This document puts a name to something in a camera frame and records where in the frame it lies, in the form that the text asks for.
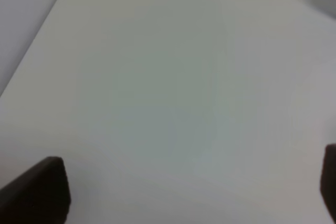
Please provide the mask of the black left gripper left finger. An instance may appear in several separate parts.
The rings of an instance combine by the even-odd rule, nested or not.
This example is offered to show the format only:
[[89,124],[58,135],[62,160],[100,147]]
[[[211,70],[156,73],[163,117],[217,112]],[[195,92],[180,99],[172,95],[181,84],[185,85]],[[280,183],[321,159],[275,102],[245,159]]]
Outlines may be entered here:
[[65,223],[70,205],[64,161],[46,157],[1,188],[1,223]]

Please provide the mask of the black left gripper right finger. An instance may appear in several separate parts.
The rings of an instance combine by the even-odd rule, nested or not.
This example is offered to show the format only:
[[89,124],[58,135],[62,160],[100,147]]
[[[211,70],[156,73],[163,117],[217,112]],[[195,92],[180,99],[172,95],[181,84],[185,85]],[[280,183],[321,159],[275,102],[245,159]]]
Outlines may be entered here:
[[335,223],[335,144],[329,144],[325,148],[320,178],[320,193]]

